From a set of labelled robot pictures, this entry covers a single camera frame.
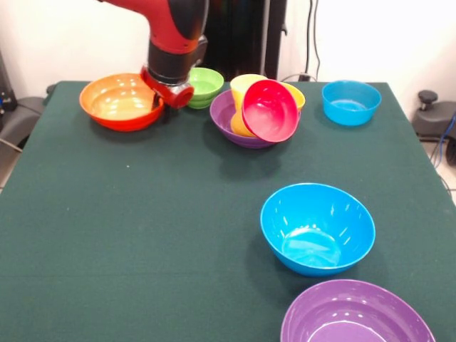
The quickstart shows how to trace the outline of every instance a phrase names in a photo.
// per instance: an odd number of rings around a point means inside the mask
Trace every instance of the white wall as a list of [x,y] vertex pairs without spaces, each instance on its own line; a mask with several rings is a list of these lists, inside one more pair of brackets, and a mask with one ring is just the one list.
[[[288,0],[279,77],[304,71],[309,0]],[[410,117],[423,88],[456,100],[456,1],[320,0],[320,81],[389,82]],[[309,73],[315,73],[316,59]]]
[[[281,77],[302,71],[306,55],[309,0],[288,2]],[[422,88],[456,100],[456,1],[320,2],[320,80],[387,81],[408,115]],[[142,16],[96,0],[0,0],[0,49],[18,97],[60,80],[138,72],[148,35]]]
[[148,36],[143,16],[96,0],[0,0],[0,49],[17,97],[139,72]]

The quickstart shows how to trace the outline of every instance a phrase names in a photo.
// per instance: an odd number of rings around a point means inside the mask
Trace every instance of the blue bowl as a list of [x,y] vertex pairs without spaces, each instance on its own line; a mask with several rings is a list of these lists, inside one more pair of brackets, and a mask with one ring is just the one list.
[[382,102],[373,86],[356,81],[337,81],[323,87],[323,110],[326,116],[345,126],[367,123]]
[[261,210],[261,229],[279,260],[304,276],[349,269],[375,240],[371,214],[355,197],[314,183],[275,192]]

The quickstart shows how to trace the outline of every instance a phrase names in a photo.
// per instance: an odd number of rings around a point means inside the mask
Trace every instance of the green tablecloth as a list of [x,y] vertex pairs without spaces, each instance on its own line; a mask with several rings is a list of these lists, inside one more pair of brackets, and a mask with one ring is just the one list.
[[299,131],[259,151],[208,110],[111,132],[80,109],[83,86],[57,86],[0,195],[3,341],[277,342],[289,304],[326,280],[284,268],[260,231],[264,200],[295,182],[373,215],[374,248],[338,278],[393,291],[456,341],[456,210],[386,84],[374,119],[343,128],[322,84],[300,83]]

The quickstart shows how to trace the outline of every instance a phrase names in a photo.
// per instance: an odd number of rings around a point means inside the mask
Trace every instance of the purple bowl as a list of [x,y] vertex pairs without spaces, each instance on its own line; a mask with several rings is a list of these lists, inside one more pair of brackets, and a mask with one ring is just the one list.
[[402,299],[356,280],[325,281],[290,305],[281,342],[435,342],[423,319]]
[[234,100],[230,90],[218,95],[211,104],[211,118],[220,132],[233,143],[246,148],[264,148],[274,145],[273,142],[267,142],[260,138],[243,137],[234,134],[231,130],[231,119],[236,113]]

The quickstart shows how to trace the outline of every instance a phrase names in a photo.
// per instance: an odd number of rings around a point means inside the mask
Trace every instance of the plastic bowl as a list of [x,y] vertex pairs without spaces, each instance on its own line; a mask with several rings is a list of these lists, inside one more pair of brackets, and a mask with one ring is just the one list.
[[89,83],[79,103],[94,121],[111,130],[132,132],[152,125],[164,103],[152,110],[155,92],[135,73],[112,75]]
[[231,130],[231,119],[235,112],[236,108],[234,106],[234,100],[230,90],[221,93],[214,99],[214,101],[212,101],[210,108],[211,119],[228,140],[232,141],[236,145],[252,149],[259,149],[273,145],[273,143],[259,138],[243,137],[241,135],[234,134]]
[[301,111],[306,104],[306,97],[304,94],[294,85],[285,82],[282,82],[281,84],[292,94],[296,102],[296,107],[298,107],[298,110]]
[[275,192],[261,210],[261,229],[279,260],[305,276],[349,269],[375,240],[372,217],[356,198],[314,183]]
[[299,118],[293,96],[280,82],[258,81],[245,94],[242,119],[262,140],[271,143],[288,140],[296,132]]
[[336,81],[323,87],[323,110],[326,116],[345,126],[367,123],[382,102],[373,86],[357,81]]
[[281,342],[435,342],[418,313],[395,294],[357,280],[330,280],[301,293],[282,322]]
[[257,138],[254,133],[250,132],[247,130],[247,127],[245,127],[244,121],[242,120],[242,111],[237,111],[231,119],[231,131],[234,134],[242,135],[244,137]]
[[242,109],[242,103],[244,102],[245,94],[252,86],[252,84],[262,80],[267,80],[267,77],[263,75],[257,75],[255,73],[246,73],[232,79],[232,81],[229,83],[229,86],[231,87],[233,93],[236,110]]
[[195,89],[188,106],[195,109],[209,107],[223,86],[223,76],[208,68],[193,68],[190,71],[190,84]]

